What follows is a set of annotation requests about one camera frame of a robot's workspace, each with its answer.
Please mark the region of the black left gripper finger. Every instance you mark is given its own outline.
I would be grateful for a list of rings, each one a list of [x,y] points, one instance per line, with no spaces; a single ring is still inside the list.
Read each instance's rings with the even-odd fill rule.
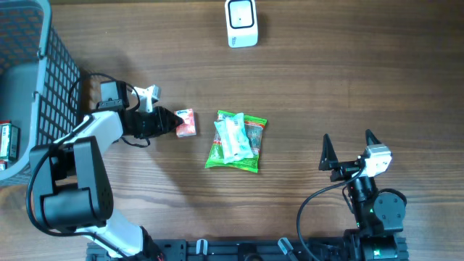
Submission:
[[[183,119],[170,110],[159,107],[159,116],[163,125],[182,125]]]
[[[183,121],[168,121],[161,124],[161,134],[167,134],[175,131],[177,127],[183,124]]]

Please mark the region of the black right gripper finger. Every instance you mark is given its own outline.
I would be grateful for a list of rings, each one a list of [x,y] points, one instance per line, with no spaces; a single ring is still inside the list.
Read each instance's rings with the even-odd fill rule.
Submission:
[[[381,144],[370,129],[365,131],[365,139],[368,146]]]
[[[323,147],[320,157],[319,170],[333,170],[339,166],[339,161],[334,151],[329,135],[323,136]]]

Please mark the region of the orange tissue pack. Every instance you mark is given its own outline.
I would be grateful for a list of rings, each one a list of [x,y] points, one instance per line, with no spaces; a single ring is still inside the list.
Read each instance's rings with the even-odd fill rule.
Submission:
[[[193,109],[177,110],[175,114],[183,120],[183,123],[176,128],[177,137],[195,136],[196,123]]]

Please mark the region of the green snack bag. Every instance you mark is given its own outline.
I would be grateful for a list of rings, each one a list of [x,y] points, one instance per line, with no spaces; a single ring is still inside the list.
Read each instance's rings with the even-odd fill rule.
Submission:
[[[238,113],[226,112],[219,110],[217,112],[217,121],[223,120],[226,117],[233,117]],[[258,162],[260,158],[260,149],[262,143],[262,133],[265,129],[267,120],[260,117],[244,114],[244,124],[246,130],[246,136],[249,139],[251,149],[253,151],[253,158],[243,159],[238,162],[232,162],[225,164],[223,162],[223,150],[221,146],[221,140],[218,132],[215,129],[215,137],[210,150],[210,154],[205,163],[205,168],[211,167],[235,167],[241,170],[246,170],[252,173],[258,173],[259,167]]]

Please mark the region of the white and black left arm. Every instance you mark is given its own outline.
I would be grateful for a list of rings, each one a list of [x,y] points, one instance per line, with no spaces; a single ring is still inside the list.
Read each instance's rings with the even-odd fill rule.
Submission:
[[[86,237],[111,258],[163,260],[146,229],[114,208],[112,188],[102,159],[125,136],[149,141],[175,130],[183,119],[155,105],[157,87],[143,94],[121,80],[101,83],[101,101],[65,136],[35,146],[26,195],[30,222],[56,237]]]

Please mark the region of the white barcode scanner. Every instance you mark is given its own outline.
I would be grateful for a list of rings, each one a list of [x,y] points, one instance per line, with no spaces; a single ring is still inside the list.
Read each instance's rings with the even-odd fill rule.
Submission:
[[[225,22],[231,48],[255,46],[258,42],[255,0],[226,0]]]

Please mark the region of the dark grey plastic basket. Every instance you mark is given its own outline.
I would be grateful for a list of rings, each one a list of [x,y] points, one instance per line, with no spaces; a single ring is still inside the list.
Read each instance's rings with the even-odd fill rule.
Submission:
[[[20,129],[2,186],[28,183],[29,151],[71,131],[80,117],[80,69],[52,25],[48,1],[1,2],[1,119]]]

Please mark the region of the green white box in basket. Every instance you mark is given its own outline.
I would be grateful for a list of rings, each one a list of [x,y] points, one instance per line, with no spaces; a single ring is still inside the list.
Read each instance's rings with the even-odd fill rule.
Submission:
[[[1,160],[17,161],[20,140],[20,129],[11,124],[1,124]]]

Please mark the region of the red white box in basket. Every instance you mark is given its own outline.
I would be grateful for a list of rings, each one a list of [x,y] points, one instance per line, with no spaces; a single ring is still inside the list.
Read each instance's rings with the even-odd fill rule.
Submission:
[[[7,122],[1,123],[1,171],[7,169],[11,144],[11,133],[11,124]]]

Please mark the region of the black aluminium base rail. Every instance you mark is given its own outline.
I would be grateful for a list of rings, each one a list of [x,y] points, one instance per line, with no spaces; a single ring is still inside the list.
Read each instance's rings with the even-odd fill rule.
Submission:
[[[284,254],[276,241],[209,241],[206,252],[196,250],[195,241],[156,240],[154,242],[164,254],[165,261],[245,261],[256,257],[263,261],[285,261]],[[410,259],[404,238],[398,239],[397,249],[387,246],[363,246],[361,250],[349,249],[340,238],[313,239],[312,253],[319,260],[396,260]]]

